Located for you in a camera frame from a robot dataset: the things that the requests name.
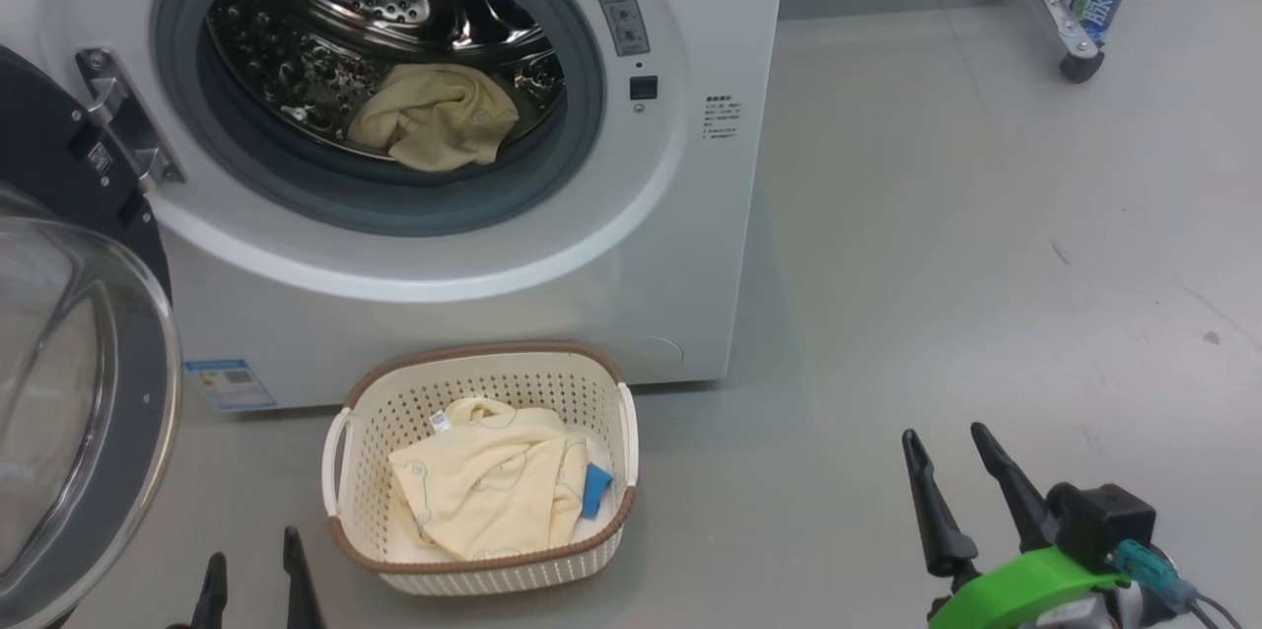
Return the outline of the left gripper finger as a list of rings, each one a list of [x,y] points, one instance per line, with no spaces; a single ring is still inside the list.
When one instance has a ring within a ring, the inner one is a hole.
[[[193,629],[220,629],[227,606],[227,560],[222,552],[213,553],[206,567],[204,578],[191,619]]]
[[[316,597],[310,565],[307,562],[302,536],[295,525],[285,525],[281,565],[289,577],[286,628],[324,629],[327,624]]]

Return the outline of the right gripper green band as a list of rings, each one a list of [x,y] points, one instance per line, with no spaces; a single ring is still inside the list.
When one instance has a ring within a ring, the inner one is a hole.
[[[1123,573],[1088,570],[1053,547],[1059,525],[1044,495],[984,423],[973,422],[970,434],[986,471],[1005,494],[1023,554],[989,573],[976,570],[976,543],[952,517],[928,448],[915,429],[905,429],[901,445],[928,572],[970,578],[929,616],[929,628],[1017,628],[1082,594],[1132,584]]]

